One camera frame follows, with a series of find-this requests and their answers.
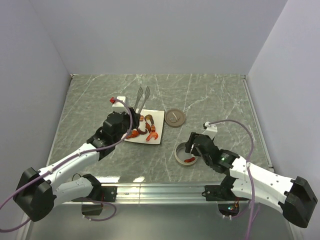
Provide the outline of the brown chicken drumstick piece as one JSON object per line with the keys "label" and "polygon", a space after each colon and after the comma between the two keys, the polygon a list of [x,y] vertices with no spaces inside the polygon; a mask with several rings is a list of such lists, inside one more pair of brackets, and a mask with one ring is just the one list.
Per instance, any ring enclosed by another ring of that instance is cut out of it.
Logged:
{"label": "brown chicken drumstick piece", "polygon": [[185,159],[184,162],[185,162],[185,163],[191,163],[191,162],[193,162],[193,161],[195,161],[195,160],[196,160],[196,158],[193,156],[193,157],[191,157],[191,158]]}

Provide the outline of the round metal lunch tin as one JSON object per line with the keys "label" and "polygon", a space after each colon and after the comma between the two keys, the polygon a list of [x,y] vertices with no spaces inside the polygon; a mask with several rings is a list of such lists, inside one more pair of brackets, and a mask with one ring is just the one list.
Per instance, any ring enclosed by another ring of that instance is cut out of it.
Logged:
{"label": "round metal lunch tin", "polygon": [[189,159],[192,157],[194,157],[194,156],[191,153],[185,152],[185,142],[182,142],[176,146],[176,148],[174,150],[174,158],[181,166],[191,167],[192,165],[194,165],[197,162],[198,158],[196,158],[195,161],[190,162],[190,163],[184,162],[185,159]]}

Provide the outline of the orange chicken leg piece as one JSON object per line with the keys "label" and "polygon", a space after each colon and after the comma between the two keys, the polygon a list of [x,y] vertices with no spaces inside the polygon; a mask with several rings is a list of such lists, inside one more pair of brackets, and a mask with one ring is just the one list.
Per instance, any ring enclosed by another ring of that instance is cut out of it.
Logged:
{"label": "orange chicken leg piece", "polygon": [[131,134],[126,137],[126,139],[136,138],[136,137],[138,137],[139,135],[140,135],[140,133],[139,133],[137,130],[133,130],[133,131],[131,132]]}

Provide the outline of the dark red sausage slice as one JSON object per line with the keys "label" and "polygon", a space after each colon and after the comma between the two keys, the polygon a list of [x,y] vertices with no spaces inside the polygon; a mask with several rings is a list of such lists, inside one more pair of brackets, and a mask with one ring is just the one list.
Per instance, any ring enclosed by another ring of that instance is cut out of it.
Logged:
{"label": "dark red sausage slice", "polygon": [[138,133],[140,134],[140,135],[145,135],[145,134],[147,134],[149,131],[147,130],[147,129],[145,129],[145,130],[141,130],[141,129],[137,129],[137,131],[138,131]]}

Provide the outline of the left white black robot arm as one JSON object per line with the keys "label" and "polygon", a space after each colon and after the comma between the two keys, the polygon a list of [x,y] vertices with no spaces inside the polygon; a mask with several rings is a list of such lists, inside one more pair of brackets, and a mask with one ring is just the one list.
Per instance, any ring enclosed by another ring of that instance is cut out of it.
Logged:
{"label": "left white black robot arm", "polygon": [[39,170],[32,167],[20,178],[12,199],[33,221],[37,222],[50,211],[75,199],[103,201],[102,184],[91,174],[67,181],[83,168],[95,164],[115,150],[132,131],[139,127],[142,107],[129,107],[126,101],[112,98],[112,113],[86,143],[76,151]]}

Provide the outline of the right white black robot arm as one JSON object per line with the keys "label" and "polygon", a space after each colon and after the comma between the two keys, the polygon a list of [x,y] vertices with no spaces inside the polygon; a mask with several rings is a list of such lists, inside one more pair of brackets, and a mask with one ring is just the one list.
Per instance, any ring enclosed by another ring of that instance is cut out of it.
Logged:
{"label": "right white black robot arm", "polygon": [[318,203],[309,182],[270,172],[232,151],[219,149],[209,136],[192,132],[186,153],[201,157],[205,164],[225,177],[219,186],[206,185],[207,201],[251,200],[279,211],[293,225],[306,228]]}

